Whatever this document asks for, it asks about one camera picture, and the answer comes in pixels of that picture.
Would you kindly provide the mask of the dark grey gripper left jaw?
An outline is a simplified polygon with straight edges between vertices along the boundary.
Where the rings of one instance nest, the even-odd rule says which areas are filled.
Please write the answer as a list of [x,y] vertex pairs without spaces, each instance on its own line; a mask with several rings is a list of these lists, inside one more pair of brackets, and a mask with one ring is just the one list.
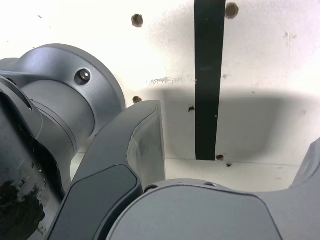
[[104,126],[89,146],[47,235],[104,240],[121,213],[165,179],[161,103],[141,101]]

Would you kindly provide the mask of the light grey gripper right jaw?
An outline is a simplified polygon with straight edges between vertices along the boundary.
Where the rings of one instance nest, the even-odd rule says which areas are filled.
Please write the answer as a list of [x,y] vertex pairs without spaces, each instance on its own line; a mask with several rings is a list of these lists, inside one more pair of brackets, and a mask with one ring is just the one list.
[[205,184],[165,185],[135,200],[109,240],[317,240],[320,143],[307,151],[292,185],[241,192]]

